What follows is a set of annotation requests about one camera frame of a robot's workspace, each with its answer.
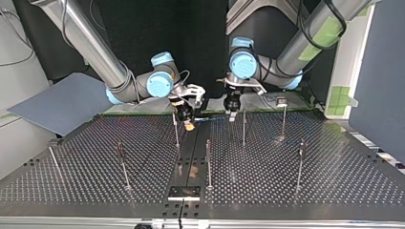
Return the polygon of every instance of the silver arm segment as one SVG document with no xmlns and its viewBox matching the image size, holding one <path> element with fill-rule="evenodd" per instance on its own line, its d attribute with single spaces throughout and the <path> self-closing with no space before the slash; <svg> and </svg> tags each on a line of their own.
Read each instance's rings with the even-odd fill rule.
<svg viewBox="0 0 405 229">
<path fill-rule="evenodd" d="M 205 90 L 197 85 L 183 84 L 169 52 L 162 52 L 152 58 L 152 72 L 134 77 L 131 70 L 107 46 L 75 0 L 29 1 L 40 7 L 61 31 L 64 27 L 66 38 L 105 82 L 106 94 L 111 102 L 118 104 L 141 101 L 150 96 L 168 97 L 172 105 L 181 110 L 181 117 L 184 118 L 181 121 L 193 122 L 193 108 L 188 102 L 184 103 L 187 99 L 184 97 L 196 96 L 198 107 Z"/>
<path fill-rule="evenodd" d="M 371 2 L 372 0 L 332 0 L 332 3 L 346 21 L 353 20 Z M 330 46 L 336 43 L 338 41 L 337 34 L 341 29 L 341 25 L 324 1 L 321 1 L 316 7 L 303 27 L 308 28 L 310 36 L 316 43 L 323 46 Z M 275 68 L 274 73 L 298 74 L 320 52 L 321 50 L 316 49 L 310 44 L 302 31 L 298 31 L 277 60 L 275 60 L 281 71 Z"/>
<path fill-rule="evenodd" d="M 352 20 L 372 0 L 329 0 L 345 21 Z M 331 47 L 339 40 L 343 25 L 324 2 L 318 5 L 303 30 L 309 31 L 314 45 L 318 48 Z M 309 38 L 299 30 L 276 60 L 261 56 L 254 51 L 254 41 L 235 37 L 230 48 L 229 73 L 224 79 L 227 98 L 226 110 L 232 121 L 241 108 L 240 96 L 244 88 L 254 88 L 258 95 L 266 90 L 261 83 L 275 85 L 281 89 L 295 89 L 303 76 L 303 69 L 322 50 L 314 47 Z"/>
</svg>

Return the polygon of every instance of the metal bracket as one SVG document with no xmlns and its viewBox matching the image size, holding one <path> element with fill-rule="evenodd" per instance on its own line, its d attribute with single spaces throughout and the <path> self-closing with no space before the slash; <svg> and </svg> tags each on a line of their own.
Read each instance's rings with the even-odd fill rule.
<svg viewBox="0 0 405 229">
<path fill-rule="evenodd" d="M 355 98 L 349 97 L 349 106 L 357 107 L 358 106 L 358 101 Z"/>
<path fill-rule="evenodd" d="M 234 87 L 245 87 L 245 88 L 253 88 L 257 95 L 262 95 L 267 93 L 266 89 L 263 85 L 255 78 L 250 78 L 249 80 L 241 80 L 239 82 L 233 82 L 226 77 L 224 79 L 225 84 L 229 84 Z"/>
<path fill-rule="evenodd" d="M 226 15 L 226 35 L 230 35 L 250 14 L 262 7 L 277 8 L 296 24 L 299 0 L 239 0 Z M 303 8 L 303 15 L 305 18 L 309 16 L 305 8 Z"/>
<path fill-rule="evenodd" d="M 175 86 L 175 90 L 173 90 L 172 94 L 173 95 L 169 95 L 168 97 L 176 98 L 185 96 L 196 96 L 195 108 L 200 108 L 203 104 L 203 95 L 205 94 L 205 89 L 195 84 L 188 84 L 187 86 L 180 85 Z"/>
<path fill-rule="evenodd" d="M 169 191 L 169 201 L 200 201 L 200 186 L 172 186 Z"/>
</svg>

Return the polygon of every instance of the gray panel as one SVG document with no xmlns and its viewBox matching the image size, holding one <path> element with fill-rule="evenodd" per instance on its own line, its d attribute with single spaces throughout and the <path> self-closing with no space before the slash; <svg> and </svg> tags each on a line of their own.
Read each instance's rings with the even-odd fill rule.
<svg viewBox="0 0 405 229">
<path fill-rule="evenodd" d="M 60 170 L 44 153 L 2 180 L 0 216 L 160 218 L 179 156 L 174 133 L 172 116 L 99 118 L 54 148 Z M 131 190 L 117 161 L 119 140 Z"/>
<path fill-rule="evenodd" d="M 60 172 L 44 154 L 2 179 L 0 216 L 405 221 L 404 176 L 321 113 L 288 113 L 283 142 L 282 114 L 247 114 L 245 147 L 237 118 L 204 122 L 191 133 L 180 127 L 178 160 L 171 115 L 102 116 L 55 148 Z M 309 147 L 297 194 L 302 138 Z M 131 192 L 117 165 L 119 139 L 129 154 Z M 212 191 L 205 189 L 207 139 Z M 168 190 L 184 181 L 202 187 L 202 200 L 172 208 Z"/>
<path fill-rule="evenodd" d="M 83 73 L 73 73 L 8 111 L 64 136 L 112 106 L 103 82 Z"/>
<path fill-rule="evenodd" d="M 205 155 L 210 139 L 213 190 L 203 189 L 200 203 L 187 202 L 187 216 L 405 221 L 405 177 L 339 125 L 320 113 L 289 113 L 280 141 L 282 114 L 246 118 L 245 147 L 242 115 L 234 123 L 217 119 L 205 127 L 206 136 L 199 135 L 196 149 L 202 150 L 193 157 Z M 301 139 L 309 146 L 297 192 Z M 205 166 L 196 166 L 202 174 L 190 177 L 188 185 L 207 186 Z"/>
<path fill-rule="evenodd" d="M 354 98 L 350 125 L 384 151 L 405 161 L 405 1 L 376 4 Z"/>
</svg>

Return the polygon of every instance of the black cable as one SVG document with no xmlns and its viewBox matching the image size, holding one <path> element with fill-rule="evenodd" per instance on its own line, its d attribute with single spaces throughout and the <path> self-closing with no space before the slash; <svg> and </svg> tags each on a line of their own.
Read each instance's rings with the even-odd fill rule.
<svg viewBox="0 0 405 229">
<path fill-rule="evenodd" d="M 342 26 L 342 31 L 338 34 L 338 37 L 342 37 L 343 34 L 346 32 L 347 30 L 347 24 L 345 21 L 345 18 L 342 16 L 342 14 L 339 12 L 338 8 L 332 3 L 331 0 L 325 0 L 325 4 L 328 6 L 328 8 L 330 9 L 330 11 L 333 13 L 333 15 L 339 20 L 341 26 Z M 304 34 L 304 36 L 308 39 L 308 41 L 310 42 L 310 44 L 312 46 L 314 46 L 315 48 L 319 49 L 319 50 L 330 50 L 332 48 L 334 48 L 334 46 L 337 44 L 334 43 L 332 46 L 329 47 L 323 47 L 319 44 L 317 44 L 316 42 L 313 41 L 312 37 L 310 37 L 308 29 L 309 28 L 304 28 L 304 16 L 303 16 L 303 7 L 304 7 L 304 0 L 300 0 L 300 6 L 298 8 L 298 16 L 297 16 L 297 24 L 299 29 L 302 31 L 302 33 Z M 263 79 L 263 81 L 265 81 L 267 79 L 267 76 L 269 73 L 271 73 L 274 76 L 280 77 L 280 78 L 295 78 L 301 75 L 304 75 L 306 73 L 308 73 L 309 71 L 312 70 L 312 68 L 315 66 L 315 64 L 318 62 L 318 59 L 316 59 L 315 61 L 312 61 L 312 63 L 307 67 L 306 70 L 304 70 L 302 73 L 298 73 L 298 74 L 287 74 L 284 73 L 280 67 L 278 66 L 278 63 L 275 63 L 275 67 L 277 68 L 277 71 L 280 72 L 281 74 L 278 73 L 273 73 L 270 71 L 270 66 L 268 68 L 266 68 L 263 63 L 260 61 L 260 58 L 258 56 L 258 54 L 254 51 L 253 47 L 250 46 L 251 52 L 254 56 L 254 58 L 256 59 L 256 61 L 259 63 L 260 68 L 263 68 L 264 70 L 266 70 L 266 76 Z"/>
<path fill-rule="evenodd" d="M 312 87 L 311 87 L 311 85 L 309 83 L 309 79 L 307 80 L 307 84 L 308 84 L 308 88 L 310 90 L 310 93 L 313 95 L 313 97 L 315 97 L 315 100 L 318 101 L 317 103 L 319 104 L 319 106 L 321 106 L 322 110 L 325 111 L 325 107 L 322 105 L 321 100 L 319 100 L 319 98 L 316 96 L 315 92 L 313 91 L 313 89 L 312 89 Z"/>
<path fill-rule="evenodd" d="M 0 12 L 1 12 L 1 14 L 0 14 L 1 16 L 6 17 L 6 13 L 9 12 L 11 15 L 13 15 L 14 17 L 16 17 L 18 20 L 20 19 L 16 14 L 14 14 L 14 13 L 12 13 L 12 12 L 10 12 L 10 11 L 3 11 L 3 9 L 0 9 Z M 22 59 L 22 60 L 18 60 L 18 61 L 11 62 L 11 63 L 6 63 L 6 64 L 0 64 L 0 67 L 6 67 L 6 66 L 11 66 L 11 65 L 20 64 L 20 63 L 23 63 L 23 62 L 25 62 L 25 61 L 31 59 L 31 57 L 32 57 L 33 54 L 34 54 L 34 50 L 33 50 L 32 46 L 30 45 L 30 43 L 28 43 L 28 41 L 25 41 L 25 40 L 20 36 L 20 34 L 19 34 L 19 33 L 17 32 L 17 30 L 15 29 L 15 27 L 12 25 L 12 23 L 11 23 L 7 18 L 4 18 L 4 19 L 5 19 L 6 23 L 11 27 L 11 29 L 15 32 L 15 34 L 19 37 L 19 39 L 20 39 L 28 48 L 31 49 L 31 52 L 30 52 L 30 54 L 29 54 L 26 58 L 24 58 L 24 59 Z"/>
<path fill-rule="evenodd" d="M 339 23 L 342 26 L 342 31 L 339 32 L 338 37 L 342 37 L 343 34 L 346 32 L 347 30 L 347 24 L 346 24 L 346 20 L 343 17 L 343 15 L 339 12 L 339 9 L 332 3 L 331 0 L 325 0 L 325 4 L 328 6 L 328 8 L 330 9 L 330 11 L 333 13 L 333 15 L 337 18 L 337 20 L 339 21 Z M 300 0 L 300 6 L 298 8 L 298 18 L 299 18 L 299 23 L 298 23 L 298 27 L 299 29 L 302 31 L 303 35 L 307 38 L 307 40 L 310 42 L 310 44 L 315 47 L 318 50 L 331 50 L 333 49 L 337 42 L 335 42 L 333 45 L 325 47 L 325 46 L 321 46 L 319 44 L 317 44 L 313 38 L 310 36 L 309 34 L 309 28 L 304 28 L 304 16 L 302 15 L 302 11 L 303 11 L 303 7 L 304 7 L 304 0 Z"/>
<path fill-rule="evenodd" d="M 254 57 L 254 58 L 256 59 L 256 61 L 259 63 L 259 66 L 260 66 L 261 68 L 263 68 L 264 70 L 266 70 L 266 76 L 265 76 L 265 78 L 264 78 L 263 81 L 266 80 L 266 78 L 267 78 L 267 76 L 268 76 L 269 73 L 271 73 L 272 75 L 277 76 L 277 77 L 279 77 L 279 78 L 295 78 L 295 77 L 304 75 L 304 74 L 308 73 L 309 71 L 311 71 L 312 68 L 313 68 L 313 66 L 318 62 L 318 59 L 316 59 L 315 61 L 313 61 L 313 62 L 310 64 L 310 66 L 307 67 L 307 69 L 306 69 L 305 71 L 303 71 L 302 73 L 298 73 L 298 74 L 287 74 L 287 73 L 284 73 L 283 71 L 281 71 L 281 69 L 279 68 L 279 66 L 278 66 L 278 64 L 277 64 L 277 62 L 276 62 L 275 65 L 276 65 L 277 70 L 278 70 L 280 73 L 282 73 L 282 74 L 278 74 L 278 73 L 273 73 L 273 72 L 270 70 L 270 66 L 269 66 L 268 68 L 266 68 L 266 67 L 263 65 L 263 63 L 260 61 L 259 55 L 254 51 L 254 49 L 253 49 L 252 46 L 250 46 L 250 49 L 251 49 L 251 51 L 252 51 L 253 57 Z"/>
<path fill-rule="evenodd" d="M 16 65 L 16 64 L 23 63 L 23 62 L 25 62 L 25 61 L 27 61 L 27 60 L 31 59 L 31 57 L 33 56 L 33 54 L 34 54 L 34 51 L 33 51 L 33 50 L 31 50 L 30 55 L 29 55 L 29 56 L 27 56 L 26 58 L 24 58 L 24 59 L 22 59 L 22 60 L 19 60 L 19 61 L 12 62 L 12 63 L 1 64 L 1 65 L 0 65 L 0 67 L 6 67 L 6 66 L 10 66 L 10 65 Z"/>
<path fill-rule="evenodd" d="M 92 16 L 93 21 L 95 22 L 95 24 L 102 30 L 105 31 L 105 28 L 102 27 L 95 19 L 95 16 L 93 15 L 93 4 L 94 4 L 95 0 L 90 1 L 90 16 Z"/>
</svg>

